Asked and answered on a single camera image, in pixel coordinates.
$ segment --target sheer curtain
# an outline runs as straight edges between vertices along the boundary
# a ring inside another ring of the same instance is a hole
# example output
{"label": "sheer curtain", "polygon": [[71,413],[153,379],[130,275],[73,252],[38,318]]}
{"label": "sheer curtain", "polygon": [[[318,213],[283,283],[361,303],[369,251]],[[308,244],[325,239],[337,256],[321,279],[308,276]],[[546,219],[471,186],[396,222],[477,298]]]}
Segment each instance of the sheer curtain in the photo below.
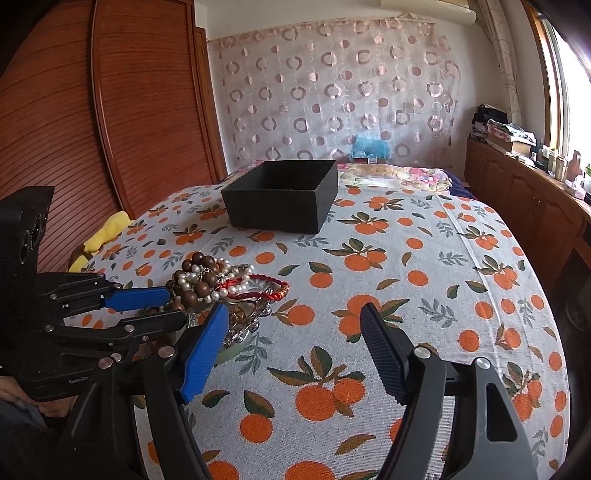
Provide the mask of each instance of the sheer curtain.
{"label": "sheer curtain", "polygon": [[495,46],[499,67],[505,80],[511,122],[522,125],[523,114],[517,92],[517,61],[511,31],[499,0],[478,0],[486,27]]}

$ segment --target wardrobe door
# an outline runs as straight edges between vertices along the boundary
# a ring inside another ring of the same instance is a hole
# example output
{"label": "wardrobe door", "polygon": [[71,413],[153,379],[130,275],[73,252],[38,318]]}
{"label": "wardrobe door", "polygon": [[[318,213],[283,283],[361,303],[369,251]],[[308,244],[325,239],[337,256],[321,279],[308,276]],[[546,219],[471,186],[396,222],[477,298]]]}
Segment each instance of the wardrobe door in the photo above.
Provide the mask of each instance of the wardrobe door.
{"label": "wardrobe door", "polygon": [[94,124],[93,4],[58,2],[0,77],[0,197],[24,186],[56,188],[39,271],[64,271],[72,250],[120,210]]}
{"label": "wardrobe door", "polygon": [[137,218],[216,174],[204,127],[193,0],[97,0],[92,79],[100,136],[125,210]]}

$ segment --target wall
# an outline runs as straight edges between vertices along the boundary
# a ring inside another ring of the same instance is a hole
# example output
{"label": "wall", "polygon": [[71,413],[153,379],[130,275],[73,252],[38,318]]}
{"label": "wall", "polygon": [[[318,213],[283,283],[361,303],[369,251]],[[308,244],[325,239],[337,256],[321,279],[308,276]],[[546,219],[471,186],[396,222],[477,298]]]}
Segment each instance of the wall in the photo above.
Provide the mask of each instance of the wall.
{"label": "wall", "polygon": [[[379,0],[201,0],[207,5],[207,37],[219,38],[260,28],[334,18],[394,17],[395,11],[379,7]],[[472,115],[480,103],[505,107],[501,75],[492,44],[481,27],[437,21],[437,32],[447,37],[459,65],[462,80],[456,107],[453,155],[466,156],[466,139]],[[227,148],[231,138],[222,138],[228,170],[236,168]],[[463,172],[456,172],[463,177]]]}
{"label": "wall", "polygon": [[205,5],[198,4],[197,2],[195,2],[194,9],[195,26],[204,28],[205,32],[207,32],[207,7]]}
{"label": "wall", "polygon": [[517,89],[523,109],[523,128],[544,141],[545,96],[542,67],[534,33],[519,0],[500,0],[511,30],[517,58]]}

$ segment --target open black box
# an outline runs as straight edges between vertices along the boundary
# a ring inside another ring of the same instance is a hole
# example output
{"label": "open black box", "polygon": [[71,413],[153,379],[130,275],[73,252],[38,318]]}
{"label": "open black box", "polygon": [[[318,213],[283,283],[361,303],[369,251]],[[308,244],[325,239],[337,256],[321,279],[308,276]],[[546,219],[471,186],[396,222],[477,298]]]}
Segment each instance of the open black box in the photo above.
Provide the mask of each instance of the open black box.
{"label": "open black box", "polygon": [[339,191],[335,160],[267,161],[222,190],[235,227],[318,233]]}

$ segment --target bedspread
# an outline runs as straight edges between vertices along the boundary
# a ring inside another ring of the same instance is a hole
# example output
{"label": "bedspread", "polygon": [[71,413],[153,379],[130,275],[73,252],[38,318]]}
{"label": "bedspread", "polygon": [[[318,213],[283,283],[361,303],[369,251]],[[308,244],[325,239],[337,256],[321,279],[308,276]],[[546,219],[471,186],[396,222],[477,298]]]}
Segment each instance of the bedspread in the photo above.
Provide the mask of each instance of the bedspread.
{"label": "bedspread", "polygon": [[[295,235],[231,227],[220,188],[172,195],[86,267],[126,287],[159,286],[202,251],[291,284],[253,342],[214,368],[204,394],[188,406],[215,480],[377,474],[404,410],[386,395],[361,337],[359,311],[367,302],[443,359],[488,357],[524,424],[540,479],[551,476],[569,431],[563,350],[530,263],[490,207],[411,189],[340,185],[321,232]],[[119,319],[101,310],[69,323],[105,328]],[[142,407],[142,451],[158,478]],[[447,401],[430,479],[443,467],[452,415]]]}

